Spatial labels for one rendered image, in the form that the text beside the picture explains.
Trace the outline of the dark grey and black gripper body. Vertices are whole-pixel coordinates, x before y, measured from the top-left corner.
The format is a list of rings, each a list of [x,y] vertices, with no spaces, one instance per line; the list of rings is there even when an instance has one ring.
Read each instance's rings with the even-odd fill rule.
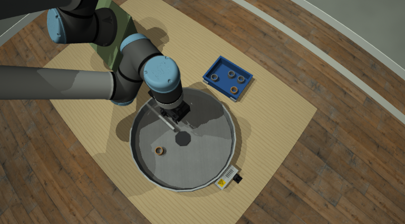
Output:
[[[182,118],[190,111],[190,106],[185,101],[182,101],[181,104],[174,109],[161,109],[164,111],[164,113],[171,116],[172,120],[178,124],[177,121],[180,122]]]

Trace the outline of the blue crate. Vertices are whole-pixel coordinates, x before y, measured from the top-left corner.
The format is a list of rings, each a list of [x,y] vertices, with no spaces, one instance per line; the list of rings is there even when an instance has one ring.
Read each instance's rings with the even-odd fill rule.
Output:
[[[228,78],[228,72],[234,71],[235,76],[233,79]],[[217,74],[218,79],[217,82],[211,80],[211,75]],[[244,82],[242,84],[237,83],[238,76],[244,77]],[[209,68],[209,70],[204,74],[204,83],[207,85],[212,86],[217,91],[221,92],[232,101],[236,102],[239,98],[240,94],[249,84],[253,75],[249,72],[245,71],[241,67],[237,66],[236,64],[232,63],[231,61],[227,60],[226,58],[220,56],[214,64]],[[237,87],[237,93],[234,95],[230,92],[231,87]]]

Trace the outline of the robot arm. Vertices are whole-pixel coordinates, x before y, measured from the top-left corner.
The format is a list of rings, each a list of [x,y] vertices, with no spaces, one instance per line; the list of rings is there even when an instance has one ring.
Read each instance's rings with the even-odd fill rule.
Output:
[[[49,9],[47,29],[54,43],[110,46],[117,35],[117,18],[110,8],[96,9],[97,3],[0,0],[0,20]],[[184,94],[179,67],[150,39],[132,34],[121,43],[120,51],[123,58],[117,72],[0,65],[0,100],[106,99],[126,106],[144,81],[160,107],[174,109],[181,104]]]

